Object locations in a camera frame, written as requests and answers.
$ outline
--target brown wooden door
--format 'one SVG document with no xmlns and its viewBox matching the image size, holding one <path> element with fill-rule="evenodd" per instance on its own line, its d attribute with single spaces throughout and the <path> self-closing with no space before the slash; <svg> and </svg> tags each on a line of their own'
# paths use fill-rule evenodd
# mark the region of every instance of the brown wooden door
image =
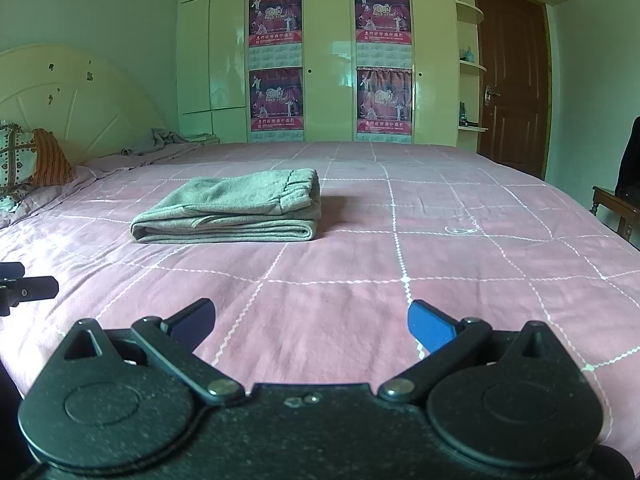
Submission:
<svg viewBox="0 0 640 480">
<path fill-rule="evenodd" d="M 484 12 L 478 35 L 487 72 L 480 105 L 481 123 L 488 129 L 480 134 L 478 153 L 542 178 L 548 105 L 545 8 L 527 0 L 476 0 L 476 5 Z"/>
</svg>

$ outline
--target patterned pillow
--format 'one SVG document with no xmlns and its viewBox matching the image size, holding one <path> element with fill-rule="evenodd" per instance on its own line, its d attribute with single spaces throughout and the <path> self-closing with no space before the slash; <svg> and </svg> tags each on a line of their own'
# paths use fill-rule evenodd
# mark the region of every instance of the patterned pillow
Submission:
<svg viewBox="0 0 640 480">
<path fill-rule="evenodd" d="M 0 126 L 0 208 L 15 208 L 29 192 L 36 160 L 32 133 L 24 132 L 17 124 Z"/>
<path fill-rule="evenodd" d="M 33 131 L 33 141 L 38 152 L 31 182 L 35 187 L 63 186 L 76 178 L 53 133 L 39 128 Z"/>
</svg>

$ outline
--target shelf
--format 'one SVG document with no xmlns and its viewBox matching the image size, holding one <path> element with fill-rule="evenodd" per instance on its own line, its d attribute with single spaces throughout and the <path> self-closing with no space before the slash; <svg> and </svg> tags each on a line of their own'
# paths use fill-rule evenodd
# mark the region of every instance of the shelf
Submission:
<svg viewBox="0 0 640 480">
<path fill-rule="evenodd" d="M 486 128 L 476 128 L 474 126 L 458 126 L 458 129 L 462 132 L 478 132 L 482 133 L 486 131 Z"/>
<path fill-rule="evenodd" d="M 469 75 L 481 75 L 482 72 L 486 72 L 486 68 L 484 66 L 460 60 L 460 73 Z"/>
<path fill-rule="evenodd" d="M 456 13 L 458 14 L 459 22 L 477 25 L 484 20 L 484 12 L 482 10 L 460 0 L 456 1 Z"/>
</svg>

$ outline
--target pink bedsheet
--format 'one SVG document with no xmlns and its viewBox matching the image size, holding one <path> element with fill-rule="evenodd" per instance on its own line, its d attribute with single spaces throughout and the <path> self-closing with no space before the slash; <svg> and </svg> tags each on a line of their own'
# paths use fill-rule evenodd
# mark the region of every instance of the pink bedsheet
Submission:
<svg viewBox="0 0 640 480">
<path fill-rule="evenodd" d="M 196 176 L 315 168 L 311 242 L 138 245 L 131 219 Z M 411 298 L 500 330 L 548 322 L 604 405 L 602 440 L 640 469 L 640 253 L 574 200 L 478 155 L 369 143 L 204 146 L 119 170 L 0 230 L 0 260 L 60 294 L 0 320 L 0 356 L 26 391 L 77 319 L 122 328 L 200 297 L 217 307 L 196 354 L 241 381 L 366 381 L 424 355 Z"/>
</svg>

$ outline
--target wooden stool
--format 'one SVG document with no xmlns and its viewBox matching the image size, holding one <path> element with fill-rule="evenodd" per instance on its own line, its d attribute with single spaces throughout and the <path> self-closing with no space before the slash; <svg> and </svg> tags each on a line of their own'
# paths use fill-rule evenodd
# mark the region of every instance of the wooden stool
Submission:
<svg viewBox="0 0 640 480">
<path fill-rule="evenodd" d="M 614 192 L 610 189 L 593 186 L 593 207 L 591 208 L 591 212 L 594 216 L 598 212 L 598 206 L 600 204 L 620 215 L 618 234 L 628 242 L 634 224 L 640 220 L 640 208 L 636 208 L 615 196 Z"/>
</svg>

